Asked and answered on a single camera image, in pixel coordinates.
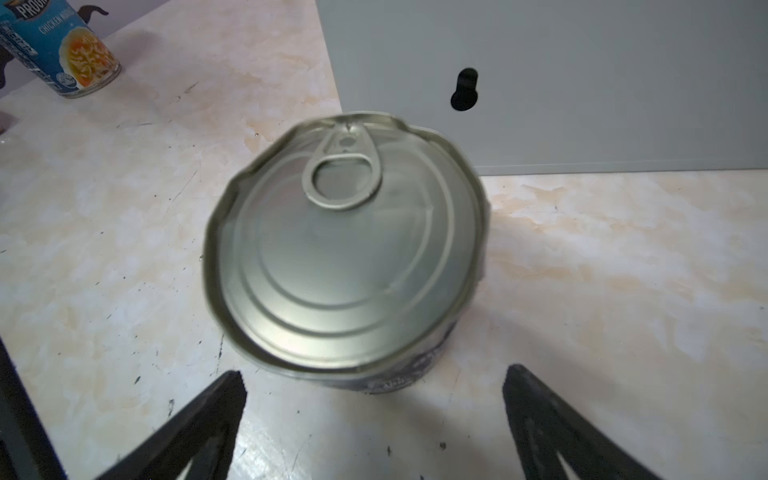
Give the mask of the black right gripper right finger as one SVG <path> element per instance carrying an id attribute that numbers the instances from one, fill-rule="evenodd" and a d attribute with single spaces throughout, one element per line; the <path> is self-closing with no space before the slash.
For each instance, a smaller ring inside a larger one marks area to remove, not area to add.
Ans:
<path id="1" fill-rule="evenodd" d="M 508 424 L 527 479 L 655 479 L 657 475 L 606 437 L 521 364 L 502 388 Z"/>

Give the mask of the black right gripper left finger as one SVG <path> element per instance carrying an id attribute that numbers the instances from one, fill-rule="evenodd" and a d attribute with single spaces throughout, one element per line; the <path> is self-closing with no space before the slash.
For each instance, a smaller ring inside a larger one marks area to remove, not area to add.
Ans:
<path id="1" fill-rule="evenodd" d="M 228 476 L 247 391 L 229 370 L 170 418 L 102 479 L 225 479 Z"/>

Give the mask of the dark grey label can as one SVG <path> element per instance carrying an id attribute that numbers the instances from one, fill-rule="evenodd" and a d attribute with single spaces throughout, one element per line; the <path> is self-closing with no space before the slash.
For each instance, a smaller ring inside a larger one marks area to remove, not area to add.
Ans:
<path id="1" fill-rule="evenodd" d="M 203 289 L 259 367 L 384 394 L 437 363 L 483 277 L 490 205 L 440 133 L 381 112 L 306 120 L 226 186 Z"/>

